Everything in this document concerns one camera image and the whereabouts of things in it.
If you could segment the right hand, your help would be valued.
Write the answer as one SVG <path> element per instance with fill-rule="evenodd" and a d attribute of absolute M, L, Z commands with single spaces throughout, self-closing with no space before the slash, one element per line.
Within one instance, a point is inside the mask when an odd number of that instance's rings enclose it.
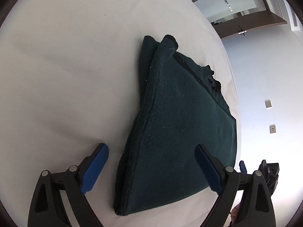
<path fill-rule="evenodd" d="M 231 221 L 230 221 L 229 227 L 233 226 L 233 224 L 235 223 L 236 217 L 238 215 L 239 207 L 240 207 L 240 204 L 236 205 L 232 209 L 232 211 L 231 211 Z"/>

